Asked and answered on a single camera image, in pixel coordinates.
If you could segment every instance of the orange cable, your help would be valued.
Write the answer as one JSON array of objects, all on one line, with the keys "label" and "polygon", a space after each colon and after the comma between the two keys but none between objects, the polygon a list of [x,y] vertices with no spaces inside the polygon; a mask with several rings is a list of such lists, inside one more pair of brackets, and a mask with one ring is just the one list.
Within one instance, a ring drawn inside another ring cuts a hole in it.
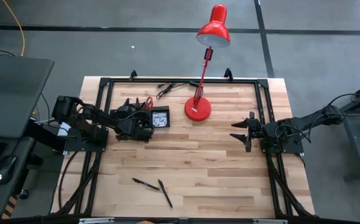
[{"label": "orange cable", "polygon": [[14,12],[11,10],[10,6],[7,4],[6,0],[2,0],[4,2],[4,4],[7,6],[8,10],[11,12],[11,15],[13,16],[13,18],[16,20],[18,26],[19,26],[19,30],[21,31],[21,35],[22,35],[22,52],[21,52],[21,57],[24,56],[24,52],[25,52],[25,35],[24,35],[24,31],[22,30],[21,24],[19,23],[16,15],[14,14]]}]

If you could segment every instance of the small box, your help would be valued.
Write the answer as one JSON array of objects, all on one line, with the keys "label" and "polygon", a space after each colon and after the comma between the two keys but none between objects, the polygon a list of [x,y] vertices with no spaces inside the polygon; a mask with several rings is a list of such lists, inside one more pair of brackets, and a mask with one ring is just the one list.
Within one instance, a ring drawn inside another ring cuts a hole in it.
[{"label": "small box", "polygon": [[168,106],[154,106],[151,109],[152,122],[155,128],[170,127],[170,111]]}]

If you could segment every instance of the lamp shade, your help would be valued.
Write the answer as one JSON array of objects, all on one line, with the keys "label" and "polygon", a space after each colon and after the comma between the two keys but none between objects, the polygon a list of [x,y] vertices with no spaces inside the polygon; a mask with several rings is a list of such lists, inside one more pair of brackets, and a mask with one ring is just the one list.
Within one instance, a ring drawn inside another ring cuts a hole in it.
[{"label": "lamp shade", "polygon": [[227,8],[217,4],[211,10],[210,21],[204,25],[196,35],[196,39],[207,46],[227,47],[231,42],[229,32],[225,26]]}]

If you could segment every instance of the lamp base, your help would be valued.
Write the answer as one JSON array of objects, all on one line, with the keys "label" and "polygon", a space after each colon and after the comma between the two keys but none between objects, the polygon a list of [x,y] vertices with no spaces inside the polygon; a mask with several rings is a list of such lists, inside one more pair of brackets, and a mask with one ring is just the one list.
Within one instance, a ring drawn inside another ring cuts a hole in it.
[{"label": "lamp base", "polygon": [[192,121],[203,121],[209,117],[210,112],[210,102],[204,97],[200,98],[197,108],[193,108],[193,97],[185,103],[185,114]]}]

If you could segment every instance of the computer mouse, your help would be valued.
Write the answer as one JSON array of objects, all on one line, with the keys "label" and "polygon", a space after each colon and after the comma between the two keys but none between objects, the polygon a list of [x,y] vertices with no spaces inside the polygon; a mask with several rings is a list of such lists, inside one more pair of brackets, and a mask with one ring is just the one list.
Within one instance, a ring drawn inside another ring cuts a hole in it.
[{"label": "computer mouse", "polygon": [[0,185],[10,182],[16,165],[16,156],[4,156],[0,160]]}]

